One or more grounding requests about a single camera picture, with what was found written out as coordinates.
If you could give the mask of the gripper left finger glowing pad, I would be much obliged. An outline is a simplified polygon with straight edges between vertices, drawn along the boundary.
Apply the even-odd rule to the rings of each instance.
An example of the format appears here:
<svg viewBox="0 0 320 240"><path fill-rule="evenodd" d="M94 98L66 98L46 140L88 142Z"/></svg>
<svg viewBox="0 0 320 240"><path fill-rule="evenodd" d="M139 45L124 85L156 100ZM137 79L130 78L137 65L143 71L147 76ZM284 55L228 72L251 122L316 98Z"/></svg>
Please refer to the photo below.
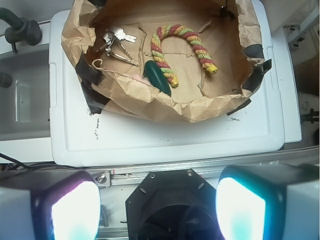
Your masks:
<svg viewBox="0 0 320 240"><path fill-rule="evenodd" d="M94 240L101 196L84 170L0 174L2 240Z"/></svg>

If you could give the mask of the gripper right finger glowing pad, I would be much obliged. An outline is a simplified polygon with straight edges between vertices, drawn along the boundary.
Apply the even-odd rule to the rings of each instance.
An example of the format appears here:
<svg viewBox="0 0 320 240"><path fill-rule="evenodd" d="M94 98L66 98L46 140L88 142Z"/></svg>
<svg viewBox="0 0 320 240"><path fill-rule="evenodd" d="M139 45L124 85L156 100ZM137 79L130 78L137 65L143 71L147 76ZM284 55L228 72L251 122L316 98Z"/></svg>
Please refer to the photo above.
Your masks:
<svg viewBox="0 0 320 240"><path fill-rule="evenodd" d="M215 209L226 240L318 240L320 168L229 165L219 178Z"/></svg>

